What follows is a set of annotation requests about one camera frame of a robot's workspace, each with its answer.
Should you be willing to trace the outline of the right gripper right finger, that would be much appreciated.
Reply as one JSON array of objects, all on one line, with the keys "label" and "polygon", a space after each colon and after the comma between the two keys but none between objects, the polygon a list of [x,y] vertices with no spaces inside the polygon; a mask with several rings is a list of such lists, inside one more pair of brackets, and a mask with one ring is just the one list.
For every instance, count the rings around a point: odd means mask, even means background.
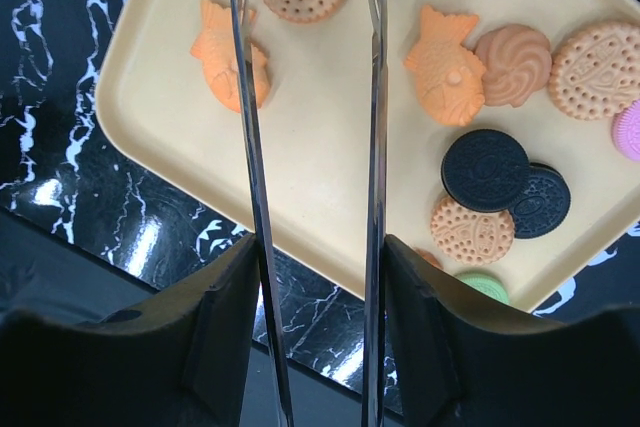
[{"label": "right gripper right finger", "polygon": [[563,324],[498,302],[397,237],[386,311],[409,426],[635,426],[639,311]]}]

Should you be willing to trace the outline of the orange fish cookie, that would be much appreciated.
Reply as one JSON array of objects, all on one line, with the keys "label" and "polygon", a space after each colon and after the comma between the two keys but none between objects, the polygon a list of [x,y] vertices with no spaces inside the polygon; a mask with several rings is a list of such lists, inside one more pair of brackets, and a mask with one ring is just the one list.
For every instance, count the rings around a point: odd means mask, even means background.
[{"label": "orange fish cookie", "polygon": [[204,80],[214,97],[229,110],[240,112],[231,9],[200,0],[200,15],[201,31],[190,53],[201,62]]},{"label": "orange fish cookie", "polygon": [[486,67],[464,41],[479,22],[476,14],[444,14],[430,5],[420,12],[420,34],[405,60],[419,104],[435,121],[463,127],[485,105]]}]

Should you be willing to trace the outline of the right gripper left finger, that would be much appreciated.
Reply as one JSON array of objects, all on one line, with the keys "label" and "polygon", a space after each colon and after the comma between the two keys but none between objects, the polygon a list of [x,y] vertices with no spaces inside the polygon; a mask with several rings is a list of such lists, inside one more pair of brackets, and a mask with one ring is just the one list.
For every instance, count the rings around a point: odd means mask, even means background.
[{"label": "right gripper left finger", "polygon": [[5,426],[236,426],[259,289],[257,241],[99,323],[1,323]]}]

